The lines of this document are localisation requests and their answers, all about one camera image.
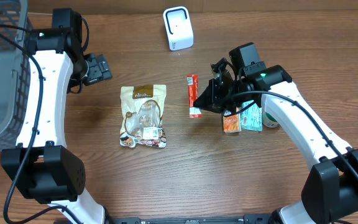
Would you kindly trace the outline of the green lid small jar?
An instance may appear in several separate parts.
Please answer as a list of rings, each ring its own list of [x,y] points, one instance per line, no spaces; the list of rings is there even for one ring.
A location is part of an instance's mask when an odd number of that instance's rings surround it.
[[[262,124],[268,128],[276,128],[279,123],[267,112],[262,111]]]

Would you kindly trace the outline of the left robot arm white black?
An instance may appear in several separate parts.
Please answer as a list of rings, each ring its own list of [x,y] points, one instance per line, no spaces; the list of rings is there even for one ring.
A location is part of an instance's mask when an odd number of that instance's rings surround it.
[[[110,223],[107,209],[86,190],[85,165],[67,148],[64,119],[68,93],[78,94],[112,77],[103,55],[87,54],[89,27],[70,8],[54,9],[49,29],[25,30],[21,51],[29,58],[25,118],[16,145],[1,153],[11,190],[58,210],[70,223]]]

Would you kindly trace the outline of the red stick snack packet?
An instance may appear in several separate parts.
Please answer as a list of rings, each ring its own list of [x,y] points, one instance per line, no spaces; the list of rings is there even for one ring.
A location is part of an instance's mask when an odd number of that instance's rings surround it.
[[[198,75],[188,75],[186,80],[188,84],[189,116],[190,118],[201,118],[201,110],[197,107],[194,107],[194,102],[198,98]]]

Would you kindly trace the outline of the orange tissue pack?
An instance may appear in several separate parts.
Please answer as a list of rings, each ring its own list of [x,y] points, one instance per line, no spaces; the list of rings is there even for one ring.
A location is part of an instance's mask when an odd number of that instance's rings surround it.
[[[230,111],[223,113],[223,131],[225,133],[241,132],[240,115],[232,115]]]

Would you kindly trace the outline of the teal packet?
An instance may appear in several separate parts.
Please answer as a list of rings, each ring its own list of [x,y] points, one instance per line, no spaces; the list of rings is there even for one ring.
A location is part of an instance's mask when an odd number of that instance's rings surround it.
[[[262,109],[253,104],[241,113],[241,128],[248,131],[262,131]]]

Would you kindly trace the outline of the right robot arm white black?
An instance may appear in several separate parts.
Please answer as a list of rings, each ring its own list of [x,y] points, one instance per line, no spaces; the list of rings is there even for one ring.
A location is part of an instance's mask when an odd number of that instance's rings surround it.
[[[358,212],[358,148],[323,122],[283,67],[267,67],[249,42],[211,69],[214,78],[195,106],[234,115],[257,105],[287,133],[310,171],[299,201],[270,214],[245,215],[245,223],[344,223]]]

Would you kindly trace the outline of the beige snack pouch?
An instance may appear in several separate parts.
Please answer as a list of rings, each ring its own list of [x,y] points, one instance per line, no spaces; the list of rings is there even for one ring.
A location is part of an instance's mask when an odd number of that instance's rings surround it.
[[[165,85],[123,86],[121,88],[122,126],[119,142],[124,147],[137,145],[165,148],[163,129]]]

